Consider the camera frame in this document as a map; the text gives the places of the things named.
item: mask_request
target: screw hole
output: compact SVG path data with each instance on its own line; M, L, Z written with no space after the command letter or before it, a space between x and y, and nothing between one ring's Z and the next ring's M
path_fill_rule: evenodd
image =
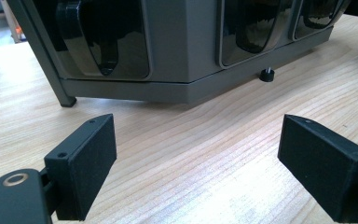
M16 174L8 177L4 181L4 186L6 187L13 187L16 185L19 185L20 183L24 182L26 179L28 179L27 174Z
M66 155L68 155L68 154L66 154L65 152L62 152L62 153L58 154L58 158L64 158L64 157L66 157Z

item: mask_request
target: curved black handle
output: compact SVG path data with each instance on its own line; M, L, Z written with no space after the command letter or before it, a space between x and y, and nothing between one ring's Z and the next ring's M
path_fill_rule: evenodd
M111 75L118 62L115 32L103 26L109 13L103 5L90 0L61 1L57 5L56 20L62 39L86 76ZM92 34L86 36L84 28Z

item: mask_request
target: black plastic panel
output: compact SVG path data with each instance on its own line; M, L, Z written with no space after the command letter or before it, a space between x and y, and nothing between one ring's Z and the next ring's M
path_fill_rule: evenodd
M137 80L149 75L142 0L34 4L59 54L63 77Z
M229 66L273 49L292 1L221 0L220 63Z
M314 34L333 25L345 11L348 0L303 0L295 39Z

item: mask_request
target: wooden table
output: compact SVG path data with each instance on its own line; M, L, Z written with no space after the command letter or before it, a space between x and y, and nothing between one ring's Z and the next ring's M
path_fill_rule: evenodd
M113 113L118 159L85 223L331 223L277 152L283 114L358 144L358 18L275 72L200 105L78 98L62 108L28 44L0 48L0 176L41 170L84 121Z

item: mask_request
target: black plastic part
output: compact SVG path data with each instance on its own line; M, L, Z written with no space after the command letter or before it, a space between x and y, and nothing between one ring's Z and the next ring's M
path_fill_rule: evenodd
M272 69L266 69L266 70L263 70L261 73L260 73L260 77L259 79L264 81L264 82L271 82L274 80L274 77L275 77L275 72L274 70Z
M337 222L358 222L358 146L323 125L285 115L278 158Z
M45 157L48 179L62 195L58 219L86 218L116 158L112 115L85 122Z
M52 223L39 172L24 169L0 177L0 223Z

